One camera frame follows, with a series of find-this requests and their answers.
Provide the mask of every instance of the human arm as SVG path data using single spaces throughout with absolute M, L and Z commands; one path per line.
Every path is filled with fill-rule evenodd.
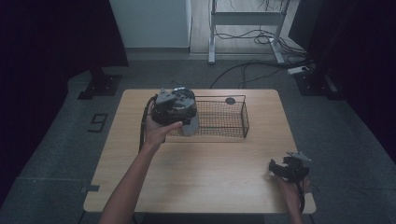
M 153 102 L 148 106 L 145 143 L 124 177 L 108 199 L 99 223 L 130 223 L 149 165 L 165 136 L 182 126 L 182 122 L 161 126 L 151 119 Z
M 288 208 L 289 224 L 303 224 L 303 216 L 300 212 L 300 196 L 295 183 L 289 183 L 279 175 L 275 175 L 275 178 Z M 310 185 L 309 178 L 306 176 L 300 185 L 303 186 L 304 193 L 306 193 Z

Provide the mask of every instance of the black wire basket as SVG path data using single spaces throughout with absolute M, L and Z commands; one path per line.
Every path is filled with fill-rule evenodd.
M 195 135 L 246 138 L 248 111 L 245 95 L 195 96 L 200 128 Z M 178 136 L 177 131 L 169 133 Z

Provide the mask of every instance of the metal stand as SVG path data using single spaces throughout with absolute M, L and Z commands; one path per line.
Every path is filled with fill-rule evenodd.
M 279 35 L 285 21 L 289 2 L 286 0 L 280 12 L 217 12 L 217 0 L 212 0 L 212 11 L 210 13 L 210 37 L 209 37 L 209 64 L 215 63 L 215 27 L 217 25 L 276 25 L 274 38 L 271 38 L 271 48 L 278 63 L 284 63 L 279 50 Z

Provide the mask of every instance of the printed number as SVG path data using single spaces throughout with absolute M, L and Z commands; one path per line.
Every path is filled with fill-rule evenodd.
M 91 124 L 100 124 L 99 130 L 88 130 L 89 133 L 101 133 L 105 127 L 108 114 L 94 114 Z

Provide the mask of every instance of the gray floor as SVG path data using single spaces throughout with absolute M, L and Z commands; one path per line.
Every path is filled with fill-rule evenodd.
M 63 108 L 8 194 L 0 223 L 78 223 L 86 188 L 124 90 L 207 89 L 223 71 L 246 62 L 228 57 L 208 65 L 206 59 L 184 56 L 187 60 L 181 54 L 157 55 L 169 60 L 138 60 L 134 55 L 129 68 L 106 68 L 109 75 L 122 75 L 114 97 L 80 101 L 78 95 L 87 87 L 90 75 L 72 78 Z M 275 70 L 252 65 L 247 79 Z M 236 89 L 240 81 L 240 69 L 234 69 L 214 88 Z M 310 176 L 318 209 L 312 217 L 304 217 L 305 223 L 396 223 L 396 166 L 347 102 L 302 96 L 285 70 L 247 87 L 279 92 L 297 148 L 313 160 Z M 102 113 L 108 114 L 103 131 L 87 132 L 98 128 L 91 120 Z M 80 223 L 97 223 L 99 216 L 85 213 Z M 141 223 L 287 223 L 285 215 L 138 214 L 137 219 Z

